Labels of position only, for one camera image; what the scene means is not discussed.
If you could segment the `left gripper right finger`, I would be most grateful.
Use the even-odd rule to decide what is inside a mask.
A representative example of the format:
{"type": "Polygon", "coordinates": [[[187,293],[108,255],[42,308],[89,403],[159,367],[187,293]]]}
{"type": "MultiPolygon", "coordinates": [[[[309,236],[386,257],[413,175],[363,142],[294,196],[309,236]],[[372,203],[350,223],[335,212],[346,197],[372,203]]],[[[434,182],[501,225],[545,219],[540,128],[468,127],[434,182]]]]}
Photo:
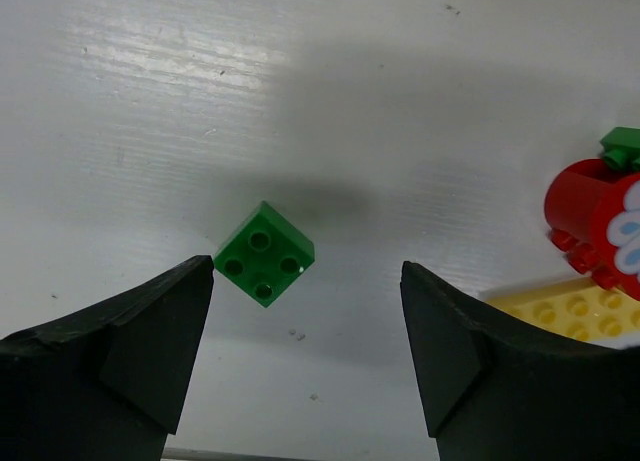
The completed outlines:
{"type": "Polygon", "coordinates": [[[635,460],[639,351],[520,321],[405,262],[401,301],[443,460],[635,460]]]}

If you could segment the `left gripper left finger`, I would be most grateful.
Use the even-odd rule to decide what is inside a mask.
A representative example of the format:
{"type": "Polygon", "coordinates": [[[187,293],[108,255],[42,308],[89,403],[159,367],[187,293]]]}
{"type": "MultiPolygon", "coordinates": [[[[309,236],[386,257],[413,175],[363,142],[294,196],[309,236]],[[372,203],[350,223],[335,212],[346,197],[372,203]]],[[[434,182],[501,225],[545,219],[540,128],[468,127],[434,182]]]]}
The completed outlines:
{"type": "Polygon", "coordinates": [[[1,342],[5,460],[158,460],[176,433],[214,264],[152,280],[1,342]]]}

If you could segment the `red flower lego piece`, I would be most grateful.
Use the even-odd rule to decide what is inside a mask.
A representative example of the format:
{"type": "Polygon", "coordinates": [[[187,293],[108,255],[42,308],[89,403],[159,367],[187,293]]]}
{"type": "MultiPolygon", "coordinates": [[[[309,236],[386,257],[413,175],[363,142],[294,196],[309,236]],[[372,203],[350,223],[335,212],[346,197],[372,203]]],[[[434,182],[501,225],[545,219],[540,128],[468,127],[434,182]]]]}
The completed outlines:
{"type": "Polygon", "coordinates": [[[600,287],[639,298],[639,175],[600,159],[561,171],[544,200],[549,237],[569,265],[600,287]]]}

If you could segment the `green square lego brick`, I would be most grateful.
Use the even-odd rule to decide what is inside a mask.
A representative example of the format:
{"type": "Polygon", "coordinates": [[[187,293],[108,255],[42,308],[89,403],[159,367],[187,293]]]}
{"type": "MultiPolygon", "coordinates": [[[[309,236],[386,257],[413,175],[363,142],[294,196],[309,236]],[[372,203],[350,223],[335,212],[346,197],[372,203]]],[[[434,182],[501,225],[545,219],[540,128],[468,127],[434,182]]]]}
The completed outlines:
{"type": "Polygon", "coordinates": [[[214,256],[216,270],[265,308],[314,261],[313,242],[265,201],[214,256]]]}

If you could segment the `green lego plate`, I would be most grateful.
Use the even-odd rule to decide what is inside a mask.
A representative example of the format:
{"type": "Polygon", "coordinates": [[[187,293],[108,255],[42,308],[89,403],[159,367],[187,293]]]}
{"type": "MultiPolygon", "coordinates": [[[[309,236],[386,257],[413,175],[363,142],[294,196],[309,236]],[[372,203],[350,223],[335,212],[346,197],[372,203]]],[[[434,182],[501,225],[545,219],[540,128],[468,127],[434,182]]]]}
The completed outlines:
{"type": "Polygon", "coordinates": [[[618,172],[639,171],[640,129],[615,127],[601,140],[601,159],[618,172]]]}

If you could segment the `yellow long lego plate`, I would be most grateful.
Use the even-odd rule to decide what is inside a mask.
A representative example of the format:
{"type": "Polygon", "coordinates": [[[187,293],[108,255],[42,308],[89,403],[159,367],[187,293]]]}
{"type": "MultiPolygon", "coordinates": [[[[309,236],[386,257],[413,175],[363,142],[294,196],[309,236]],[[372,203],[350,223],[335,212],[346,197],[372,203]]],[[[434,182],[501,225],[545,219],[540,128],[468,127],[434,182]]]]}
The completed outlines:
{"type": "Polygon", "coordinates": [[[535,327],[614,349],[639,345],[639,302],[587,277],[540,279],[480,294],[485,303],[535,327]]]}

